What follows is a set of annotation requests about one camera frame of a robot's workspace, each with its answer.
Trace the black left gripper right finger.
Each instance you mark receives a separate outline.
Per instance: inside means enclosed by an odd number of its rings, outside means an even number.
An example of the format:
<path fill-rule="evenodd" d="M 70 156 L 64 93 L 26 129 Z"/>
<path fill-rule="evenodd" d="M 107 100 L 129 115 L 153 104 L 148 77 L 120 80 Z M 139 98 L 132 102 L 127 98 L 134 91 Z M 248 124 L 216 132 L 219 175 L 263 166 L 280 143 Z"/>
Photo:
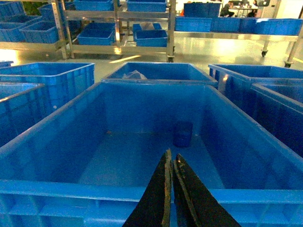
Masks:
<path fill-rule="evenodd" d="M 179 227 L 240 226 L 219 204 L 181 154 L 177 154 L 173 161 L 173 189 Z"/>

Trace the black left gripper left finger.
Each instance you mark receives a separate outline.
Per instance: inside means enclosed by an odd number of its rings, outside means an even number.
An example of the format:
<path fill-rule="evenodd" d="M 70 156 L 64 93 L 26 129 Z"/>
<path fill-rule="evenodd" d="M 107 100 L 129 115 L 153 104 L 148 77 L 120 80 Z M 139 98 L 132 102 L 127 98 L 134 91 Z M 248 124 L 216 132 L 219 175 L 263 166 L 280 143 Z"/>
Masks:
<path fill-rule="evenodd" d="M 124 227 L 169 227 L 172 191 L 172 156 L 167 149 L 161 156 L 138 204 Z"/>

